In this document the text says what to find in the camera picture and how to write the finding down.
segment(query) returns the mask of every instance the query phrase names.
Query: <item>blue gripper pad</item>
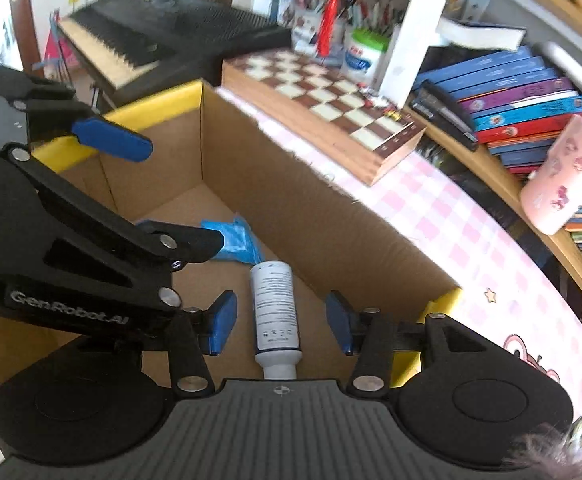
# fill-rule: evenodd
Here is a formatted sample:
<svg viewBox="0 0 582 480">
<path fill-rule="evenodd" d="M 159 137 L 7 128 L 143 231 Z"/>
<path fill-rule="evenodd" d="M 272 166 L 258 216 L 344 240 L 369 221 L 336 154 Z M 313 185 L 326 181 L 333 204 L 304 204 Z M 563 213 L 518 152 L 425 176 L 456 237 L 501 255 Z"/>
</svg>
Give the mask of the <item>blue gripper pad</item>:
<svg viewBox="0 0 582 480">
<path fill-rule="evenodd" d="M 85 146 L 132 162 L 142 162 L 153 152 L 151 140 L 101 117 L 75 121 L 71 132 Z"/>
</svg>

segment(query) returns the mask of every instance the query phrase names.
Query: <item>white book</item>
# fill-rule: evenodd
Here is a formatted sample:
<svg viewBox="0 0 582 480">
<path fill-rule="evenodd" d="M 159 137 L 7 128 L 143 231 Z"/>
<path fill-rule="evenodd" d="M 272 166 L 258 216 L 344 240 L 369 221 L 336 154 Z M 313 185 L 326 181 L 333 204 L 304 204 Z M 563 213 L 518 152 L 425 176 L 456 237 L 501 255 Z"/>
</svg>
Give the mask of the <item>white book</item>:
<svg viewBox="0 0 582 480">
<path fill-rule="evenodd" d="M 515 52 L 525 36 L 526 29 L 498 25 L 465 25 L 447 18 L 440 18 L 436 32 L 449 43 L 472 50 Z"/>
</svg>

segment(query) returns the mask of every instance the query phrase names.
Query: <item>wooden chessboard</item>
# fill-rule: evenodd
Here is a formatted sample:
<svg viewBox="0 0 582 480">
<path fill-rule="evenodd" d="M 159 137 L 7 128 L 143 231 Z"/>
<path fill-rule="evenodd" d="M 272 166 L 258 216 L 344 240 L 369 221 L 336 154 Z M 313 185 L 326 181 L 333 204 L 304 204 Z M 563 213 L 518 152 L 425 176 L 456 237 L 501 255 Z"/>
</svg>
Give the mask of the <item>wooden chessboard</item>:
<svg viewBox="0 0 582 480">
<path fill-rule="evenodd" d="M 407 112 L 373 107 L 340 73 L 290 50 L 225 61 L 223 86 L 369 185 L 411 153 L 425 129 Z"/>
</svg>

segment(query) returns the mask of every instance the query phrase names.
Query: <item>piano keys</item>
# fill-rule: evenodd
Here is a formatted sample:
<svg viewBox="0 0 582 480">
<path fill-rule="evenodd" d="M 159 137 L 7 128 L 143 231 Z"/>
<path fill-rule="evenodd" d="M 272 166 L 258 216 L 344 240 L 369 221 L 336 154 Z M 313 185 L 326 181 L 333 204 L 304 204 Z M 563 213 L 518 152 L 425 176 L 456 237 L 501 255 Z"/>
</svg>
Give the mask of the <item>piano keys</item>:
<svg viewBox="0 0 582 480">
<path fill-rule="evenodd" d="M 291 45 L 267 17 L 206 0 L 99 0 L 58 28 L 116 106 L 199 78 L 219 85 L 223 59 Z"/>
</svg>

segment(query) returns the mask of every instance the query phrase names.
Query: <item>red book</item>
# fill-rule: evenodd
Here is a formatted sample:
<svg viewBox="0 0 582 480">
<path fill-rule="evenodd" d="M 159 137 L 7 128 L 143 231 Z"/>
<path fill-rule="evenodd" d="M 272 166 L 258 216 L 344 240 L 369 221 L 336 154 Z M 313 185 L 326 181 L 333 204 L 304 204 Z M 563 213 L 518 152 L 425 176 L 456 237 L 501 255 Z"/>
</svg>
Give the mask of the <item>red book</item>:
<svg viewBox="0 0 582 480">
<path fill-rule="evenodd" d="M 509 170 L 509 173 L 513 174 L 529 174 L 532 171 L 537 170 L 539 167 L 539 164 L 534 164 L 533 166 L 511 166 L 510 168 L 507 168 L 507 170 Z"/>
<path fill-rule="evenodd" d="M 527 137 L 544 132 L 561 131 L 567 126 L 572 115 L 554 115 L 543 119 L 510 124 L 510 126 L 499 126 L 498 128 L 477 132 L 476 136 L 478 136 L 478 142 L 480 144 L 485 144 L 487 142 L 495 142 L 496 140 L 512 139 L 513 137 Z"/>
</svg>

